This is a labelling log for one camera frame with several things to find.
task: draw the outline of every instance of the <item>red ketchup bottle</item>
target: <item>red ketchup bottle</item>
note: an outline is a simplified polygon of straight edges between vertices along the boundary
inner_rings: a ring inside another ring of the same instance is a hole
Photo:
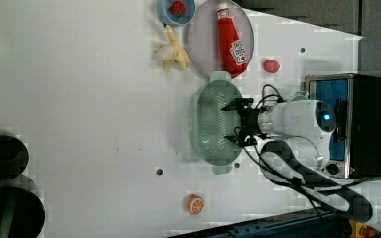
[[[219,48],[225,70],[233,77],[243,73],[247,68],[246,52],[234,27],[226,3],[217,7]]]

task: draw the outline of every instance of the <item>orange slice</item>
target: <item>orange slice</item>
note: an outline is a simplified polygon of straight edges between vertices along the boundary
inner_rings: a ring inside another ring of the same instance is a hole
[[[188,200],[188,211],[192,215],[199,215],[202,213],[204,201],[198,195],[192,195]]]

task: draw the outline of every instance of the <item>green plastic basket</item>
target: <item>green plastic basket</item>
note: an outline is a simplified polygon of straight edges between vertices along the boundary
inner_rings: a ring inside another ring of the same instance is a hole
[[[196,107],[196,139],[199,152],[211,164],[226,166],[240,155],[242,148],[228,141],[224,136],[234,134],[234,127],[240,126],[236,111],[221,111],[235,98],[241,98],[240,91],[231,83],[227,72],[213,72],[210,83],[199,95]]]

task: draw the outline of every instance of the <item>blue bowl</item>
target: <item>blue bowl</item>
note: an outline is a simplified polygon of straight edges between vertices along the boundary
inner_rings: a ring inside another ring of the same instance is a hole
[[[183,16],[175,16],[170,13],[170,6],[174,0],[157,0],[157,16],[159,19],[172,27],[183,26],[189,24],[193,20],[196,12],[196,4],[194,0],[181,0],[187,11]]]

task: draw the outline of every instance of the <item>black cup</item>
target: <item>black cup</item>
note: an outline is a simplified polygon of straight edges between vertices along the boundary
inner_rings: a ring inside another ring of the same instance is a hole
[[[29,153],[19,139],[0,136],[0,180],[13,179],[27,166]]]
[[[17,187],[0,188],[0,232],[9,238],[37,237],[45,223],[45,209],[31,192]]]

